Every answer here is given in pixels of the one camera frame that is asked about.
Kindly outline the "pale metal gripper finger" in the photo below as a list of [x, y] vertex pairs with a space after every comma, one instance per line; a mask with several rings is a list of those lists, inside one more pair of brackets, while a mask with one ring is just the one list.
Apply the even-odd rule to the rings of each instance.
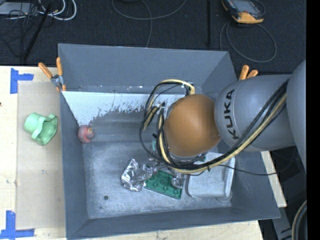
[[142, 180], [147, 181], [153, 176], [153, 167], [148, 164], [142, 165]]
[[172, 175], [172, 178], [171, 178], [171, 185], [175, 188], [175, 189], [180, 189], [182, 190], [183, 189], [183, 186], [184, 186], [184, 182], [185, 182], [185, 175], [180, 173], [180, 172], [177, 172], [177, 173], [174, 173]]

